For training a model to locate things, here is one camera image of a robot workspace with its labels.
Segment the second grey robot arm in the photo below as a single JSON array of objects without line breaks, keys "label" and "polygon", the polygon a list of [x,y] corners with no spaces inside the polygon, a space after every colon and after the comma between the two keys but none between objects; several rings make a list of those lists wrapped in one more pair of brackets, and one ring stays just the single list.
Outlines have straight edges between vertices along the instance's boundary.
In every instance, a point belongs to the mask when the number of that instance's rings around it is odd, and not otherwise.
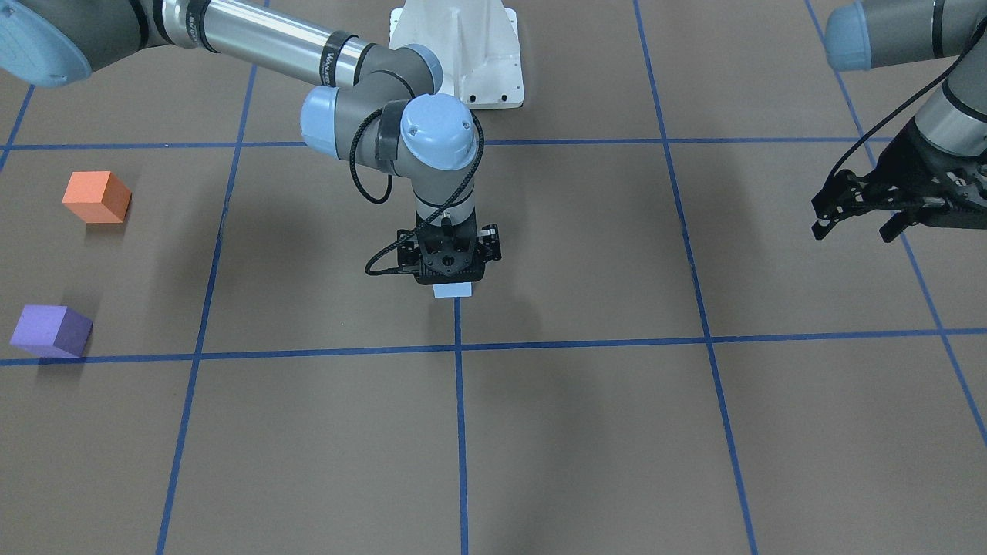
[{"label": "second grey robot arm", "polygon": [[952,59],[912,99],[924,105],[859,176],[839,160],[812,199],[818,240],[839,222],[889,210],[892,242],[914,225],[985,228],[985,3],[854,1],[832,11],[824,47],[832,70],[866,71]]}]

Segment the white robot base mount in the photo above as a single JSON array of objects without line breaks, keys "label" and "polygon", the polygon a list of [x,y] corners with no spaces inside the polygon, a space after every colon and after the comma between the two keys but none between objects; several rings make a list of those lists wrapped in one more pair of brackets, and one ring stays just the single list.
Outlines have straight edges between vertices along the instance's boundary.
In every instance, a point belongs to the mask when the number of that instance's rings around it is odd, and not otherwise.
[{"label": "white robot base mount", "polygon": [[406,1],[389,21],[392,49],[416,43],[437,56],[441,93],[475,110],[524,104],[518,15],[503,2]]}]

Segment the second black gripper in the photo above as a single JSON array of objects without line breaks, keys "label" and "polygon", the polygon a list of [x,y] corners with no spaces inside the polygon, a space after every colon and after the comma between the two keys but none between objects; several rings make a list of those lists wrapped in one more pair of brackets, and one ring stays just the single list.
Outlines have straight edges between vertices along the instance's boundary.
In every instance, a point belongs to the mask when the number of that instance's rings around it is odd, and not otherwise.
[{"label": "second black gripper", "polygon": [[885,243],[916,225],[983,230],[985,177],[978,166],[977,157],[945,153],[907,123],[873,171],[862,177],[838,171],[825,180],[811,201],[812,235],[821,241],[840,222],[874,210],[892,212],[879,228]]}]

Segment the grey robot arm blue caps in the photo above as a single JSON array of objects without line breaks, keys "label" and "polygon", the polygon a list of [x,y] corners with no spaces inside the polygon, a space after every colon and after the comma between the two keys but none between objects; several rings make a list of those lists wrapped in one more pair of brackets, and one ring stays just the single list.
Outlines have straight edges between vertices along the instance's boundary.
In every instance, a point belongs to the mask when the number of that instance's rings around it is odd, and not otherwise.
[{"label": "grey robot arm blue caps", "polygon": [[225,54],[310,84],[299,117],[307,147],[357,168],[406,178],[416,224],[370,257],[367,275],[412,275],[427,287],[477,282],[501,258],[497,225],[479,227],[473,177],[482,124],[440,92],[441,65],[423,45],[389,49],[244,1],[4,1],[2,68],[56,88],[150,47]]}]

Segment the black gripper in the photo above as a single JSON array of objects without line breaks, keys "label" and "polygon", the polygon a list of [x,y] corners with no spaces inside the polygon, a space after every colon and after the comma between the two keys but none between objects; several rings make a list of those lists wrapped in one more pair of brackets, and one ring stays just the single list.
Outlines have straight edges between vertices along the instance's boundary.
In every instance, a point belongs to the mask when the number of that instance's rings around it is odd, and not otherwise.
[{"label": "black gripper", "polygon": [[483,280],[487,264],[502,257],[497,225],[479,228],[475,219],[455,226],[427,225],[397,248],[399,271],[421,285]]}]

